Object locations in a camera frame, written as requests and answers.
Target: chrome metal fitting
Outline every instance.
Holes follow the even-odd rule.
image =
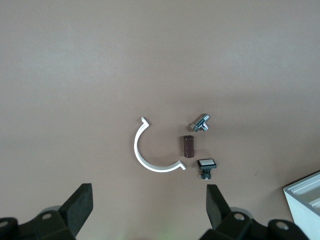
[[[206,121],[208,121],[209,118],[210,116],[208,114],[203,114],[196,120],[196,122],[192,123],[190,127],[195,132],[198,132],[199,130],[207,131],[209,127],[206,124]]]

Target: brown cylinder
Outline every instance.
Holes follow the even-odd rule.
[[[184,156],[186,158],[193,158],[195,156],[194,150],[194,136],[183,136]]]

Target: metal screw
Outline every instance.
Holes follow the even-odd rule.
[[[9,223],[8,221],[0,222],[0,228],[3,228],[3,227],[5,227],[5,226],[7,226],[8,223]]]
[[[289,227],[287,224],[285,224],[283,221],[277,221],[275,224],[278,228],[282,229],[282,230],[288,230]]]
[[[239,220],[239,221],[245,220],[245,216],[243,216],[241,213],[236,213],[236,214],[234,215],[234,218],[237,219],[237,220]]]
[[[195,131],[198,132],[199,130],[207,131],[209,129],[208,125],[206,124],[206,121],[210,116],[208,114],[204,114],[200,118],[197,119],[196,122],[191,124],[191,128]]]
[[[46,220],[46,219],[49,219],[51,217],[52,217],[51,213],[47,213],[47,214],[42,216],[42,220]]]

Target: white plastic box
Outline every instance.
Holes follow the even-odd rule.
[[[320,240],[320,172],[285,187],[294,223],[310,240]]]

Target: semicircular pipe clamp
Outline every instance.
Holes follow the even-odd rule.
[[[167,173],[171,172],[173,170],[176,170],[178,168],[182,168],[183,170],[186,170],[185,165],[179,160],[176,163],[170,165],[170,166],[155,166],[147,162],[140,154],[138,150],[138,140],[140,135],[146,130],[150,125],[147,122],[147,120],[144,117],[141,117],[141,120],[143,122],[142,126],[138,129],[136,132],[135,138],[134,138],[134,153],[138,161],[144,166],[146,169],[149,169],[150,171],[157,172],[157,173]]]

